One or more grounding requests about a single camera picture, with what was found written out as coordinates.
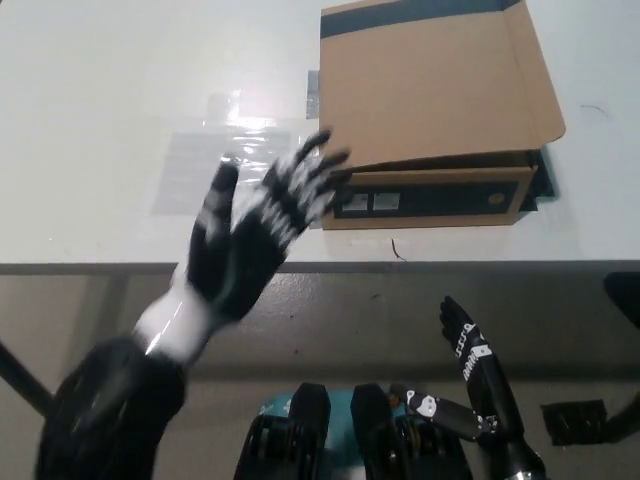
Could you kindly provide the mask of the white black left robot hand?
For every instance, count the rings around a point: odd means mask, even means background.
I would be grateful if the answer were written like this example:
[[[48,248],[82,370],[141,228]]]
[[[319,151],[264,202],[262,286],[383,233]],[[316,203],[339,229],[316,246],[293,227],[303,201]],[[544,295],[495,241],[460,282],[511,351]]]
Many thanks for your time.
[[[291,244],[349,200],[350,176],[337,168],[350,152],[321,153],[330,137],[330,130],[320,130],[290,156],[276,159],[237,216],[232,206],[239,159],[222,157],[192,229],[186,279],[223,321],[243,319]]]

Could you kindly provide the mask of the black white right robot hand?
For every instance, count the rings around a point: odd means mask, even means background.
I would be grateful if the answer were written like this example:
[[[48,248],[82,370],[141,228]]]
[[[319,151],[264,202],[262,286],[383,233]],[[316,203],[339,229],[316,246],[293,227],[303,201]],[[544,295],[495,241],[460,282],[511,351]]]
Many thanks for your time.
[[[440,303],[440,321],[471,405],[465,407],[403,384],[391,385],[391,395],[418,416],[461,439],[486,445],[522,442],[524,425],[515,397],[478,324],[450,296]]]

